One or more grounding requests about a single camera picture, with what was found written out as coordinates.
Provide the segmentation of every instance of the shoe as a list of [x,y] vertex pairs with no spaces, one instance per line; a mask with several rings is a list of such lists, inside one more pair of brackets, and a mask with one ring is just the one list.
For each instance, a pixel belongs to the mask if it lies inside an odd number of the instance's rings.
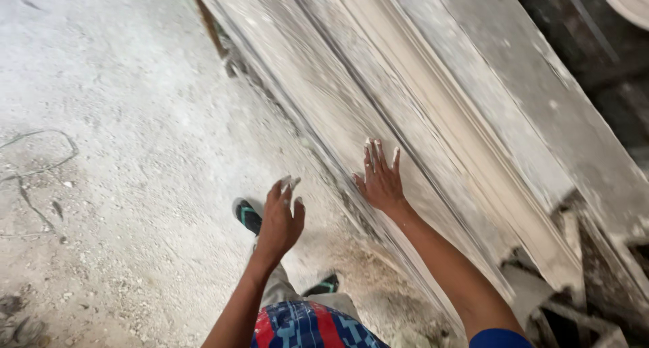
[[308,297],[310,295],[331,294],[332,292],[338,291],[339,285],[338,276],[334,273],[324,280],[321,280],[319,284],[311,287],[307,292],[304,292],[302,296]]
[[246,229],[259,235],[259,231],[262,229],[262,217],[257,214],[249,202],[245,199],[234,201],[234,215]]

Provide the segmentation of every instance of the hand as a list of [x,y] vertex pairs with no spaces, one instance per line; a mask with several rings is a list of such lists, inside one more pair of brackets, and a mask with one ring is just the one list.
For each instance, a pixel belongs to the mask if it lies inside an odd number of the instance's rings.
[[295,215],[291,215],[291,185],[282,193],[282,181],[277,181],[266,196],[262,229],[255,253],[277,265],[282,257],[295,245],[304,229],[304,204],[302,197],[294,203]]
[[365,179],[354,173],[354,182],[370,205],[390,216],[392,211],[402,207],[406,202],[399,175],[401,151],[399,148],[394,150],[396,154],[390,169],[385,161],[381,139],[369,139],[369,141],[372,153],[370,154],[369,146],[366,144]]

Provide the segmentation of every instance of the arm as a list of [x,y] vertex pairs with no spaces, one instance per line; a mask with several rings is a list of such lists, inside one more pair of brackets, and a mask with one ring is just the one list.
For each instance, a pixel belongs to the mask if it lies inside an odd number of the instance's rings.
[[488,328],[512,330],[524,336],[513,312],[482,273],[449,241],[422,220],[403,195],[399,150],[392,169],[387,166],[380,140],[365,146],[365,180],[354,174],[363,196],[385,212],[415,247],[435,281],[459,314],[466,337]]
[[282,193],[277,181],[266,198],[257,247],[202,348],[250,347],[266,282],[304,229],[304,204],[295,200],[293,217],[290,200],[291,187]]

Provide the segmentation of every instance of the blue sleeve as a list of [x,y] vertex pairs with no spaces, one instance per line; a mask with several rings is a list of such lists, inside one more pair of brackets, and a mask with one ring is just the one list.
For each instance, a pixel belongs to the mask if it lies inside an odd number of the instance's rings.
[[532,348],[519,333],[507,329],[485,329],[474,335],[468,348]]

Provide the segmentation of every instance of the right hand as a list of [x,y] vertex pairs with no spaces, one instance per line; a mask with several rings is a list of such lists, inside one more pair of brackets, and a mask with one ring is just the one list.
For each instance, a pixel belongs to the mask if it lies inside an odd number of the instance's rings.
[[391,169],[385,161],[381,139],[369,139],[369,141],[372,152],[370,153],[367,144],[364,148],[365,179],[354,173],[354,182],[370,205],[389,216],[393,210],[406,203],[399,175],[401,151],[399,148],[394,150],[396,154]]

